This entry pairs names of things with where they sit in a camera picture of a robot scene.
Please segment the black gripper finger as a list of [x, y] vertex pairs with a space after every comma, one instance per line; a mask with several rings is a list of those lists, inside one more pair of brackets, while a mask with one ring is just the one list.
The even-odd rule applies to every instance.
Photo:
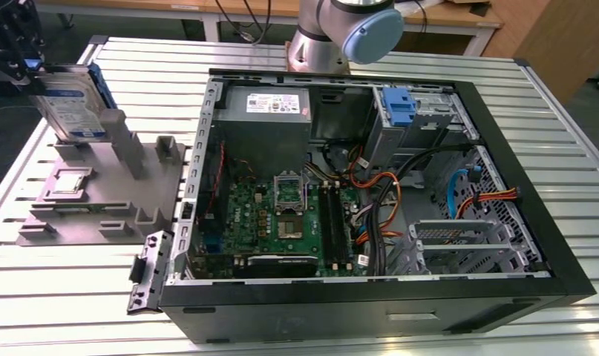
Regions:
[[45, 94], [45, 85], [40, 79], [43, 72], [26, 70], [17, 72], [13, 86], [28, 96], [43, 96]]

